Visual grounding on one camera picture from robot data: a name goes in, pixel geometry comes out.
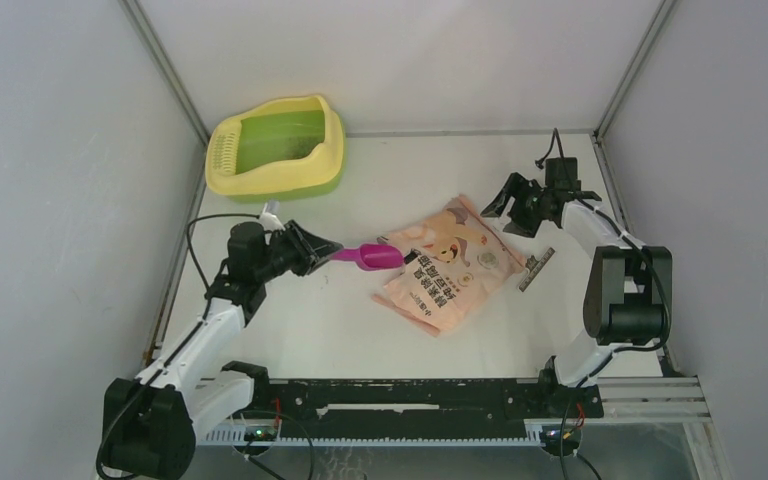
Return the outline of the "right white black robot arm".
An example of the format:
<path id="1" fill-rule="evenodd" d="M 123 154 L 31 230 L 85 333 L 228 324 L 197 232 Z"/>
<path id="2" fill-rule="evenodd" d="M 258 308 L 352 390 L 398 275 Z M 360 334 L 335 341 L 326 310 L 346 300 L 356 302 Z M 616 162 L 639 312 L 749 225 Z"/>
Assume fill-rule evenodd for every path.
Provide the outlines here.
<path id="1" fill-rule="evenodd" d="M 543 182 L 510 174 L 481 215 L 506 215 L 504 232 L 527 238 L 552 222 L 591 260 L 583 330 L 549 361 L 554 378 L 537 391 L 542 410 L 562 416 L 576 405 L 576 388 L 594 385 L 617 356 L 666 345 L 672 326 L 672 254 L 638 240 L 612 219 L 600 196 L 583 189 L 575 158 L 548 158 L 537 165 L 545 173 Z"/>

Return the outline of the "yellow green litter box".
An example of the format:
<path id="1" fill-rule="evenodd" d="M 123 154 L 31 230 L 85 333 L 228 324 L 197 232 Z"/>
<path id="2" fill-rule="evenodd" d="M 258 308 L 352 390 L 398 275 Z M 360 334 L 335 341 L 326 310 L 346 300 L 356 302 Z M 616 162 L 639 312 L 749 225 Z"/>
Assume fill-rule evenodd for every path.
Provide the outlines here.
<path id="1" fill-rule="evenodd" d="M 265 102 L 221 121 L 209 140 L 205 181 L 240 203 L 325 195 L 340 183 L 346 132 L 321 95 Z"/>

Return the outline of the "magenta plastic scoop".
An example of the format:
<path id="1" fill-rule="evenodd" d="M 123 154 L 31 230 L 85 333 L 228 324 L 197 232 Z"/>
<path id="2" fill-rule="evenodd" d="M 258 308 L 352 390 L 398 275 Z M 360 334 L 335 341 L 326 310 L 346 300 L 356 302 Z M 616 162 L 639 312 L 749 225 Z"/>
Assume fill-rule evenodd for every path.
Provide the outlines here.
<path id="1" fill-rule="evenodd" d="M 365 243 L 356 248 L 344 248 L 331 256 L 332 261 L 348 262 L 364 271 L 398 269 L 404 265 L 404 255 L 394 246 Z"/>

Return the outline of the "white bag sealing clip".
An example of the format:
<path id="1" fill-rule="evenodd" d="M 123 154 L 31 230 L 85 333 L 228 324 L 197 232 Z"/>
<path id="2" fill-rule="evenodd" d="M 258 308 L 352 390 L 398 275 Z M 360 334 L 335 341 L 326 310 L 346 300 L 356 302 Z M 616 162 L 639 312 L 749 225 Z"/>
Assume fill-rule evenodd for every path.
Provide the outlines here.
<path id="1" fill-rule="evenodd" d="M 517 284 L 517 288 L 520 292 L 524 292 L 545 268 L 548 262 L 555 255 L 556 250 L 549 247 L 540 257 L 530 256 L 526 261 L 524 270 L 524 276 Z"/>

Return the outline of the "pink cat litter bag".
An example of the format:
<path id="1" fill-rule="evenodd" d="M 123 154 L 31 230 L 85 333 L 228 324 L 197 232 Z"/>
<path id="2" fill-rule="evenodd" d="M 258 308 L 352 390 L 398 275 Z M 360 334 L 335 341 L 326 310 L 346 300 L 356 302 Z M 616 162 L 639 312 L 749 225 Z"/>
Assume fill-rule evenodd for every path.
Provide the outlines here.
<path id="1" fill-rule="evenodd" d="M 378 242 L 397 248 L 409 261 L 372 300 L 432 336 L 456 330 L 526 267 L 526 257 L 481 218 L 465 195 Z"/>

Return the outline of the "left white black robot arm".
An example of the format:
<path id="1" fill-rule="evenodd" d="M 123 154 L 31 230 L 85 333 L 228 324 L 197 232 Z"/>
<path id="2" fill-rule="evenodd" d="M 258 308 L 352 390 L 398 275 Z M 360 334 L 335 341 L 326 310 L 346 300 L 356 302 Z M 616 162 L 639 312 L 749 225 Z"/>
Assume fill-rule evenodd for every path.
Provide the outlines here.
<path id="1" fill-rule="evenodd" d="M 199 440 L 242 410 L 250 417 L 271 407 L 271 388 L 237 368 L 199 384 L 220 351 L 248 326 L 266 298 L 266 285 L 291 272 L 303 277 L 326 264 L 342 244 L 294 221 L 268 229 L 243 214 L 231 228 L 227 256 L 205 291 L 205 305 L 189 330 L 133 379 L 115 379 L 103 404 L 95 468 L 102 479 L 179 479 Z"/>

